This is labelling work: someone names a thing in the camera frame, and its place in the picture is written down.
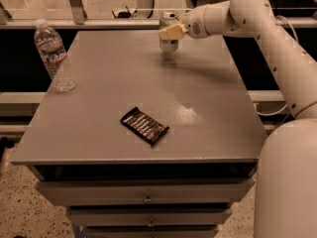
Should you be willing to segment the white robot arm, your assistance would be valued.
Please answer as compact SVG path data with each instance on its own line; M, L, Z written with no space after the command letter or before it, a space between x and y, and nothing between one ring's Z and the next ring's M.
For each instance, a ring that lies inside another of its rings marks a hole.
M317 238L317 62L277 23L268 0L199 6L158 31L162 40L217 34L256 41L294 117L262 147L254 237Z

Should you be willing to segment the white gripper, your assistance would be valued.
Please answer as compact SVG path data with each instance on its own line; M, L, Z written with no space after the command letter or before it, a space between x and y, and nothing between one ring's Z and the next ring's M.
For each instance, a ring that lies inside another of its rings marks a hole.
M205 29L204 13L207 6L199 6L181 16L177 23L158 31L161 40L182 40L187 34L193 39L204 39L209 36Z

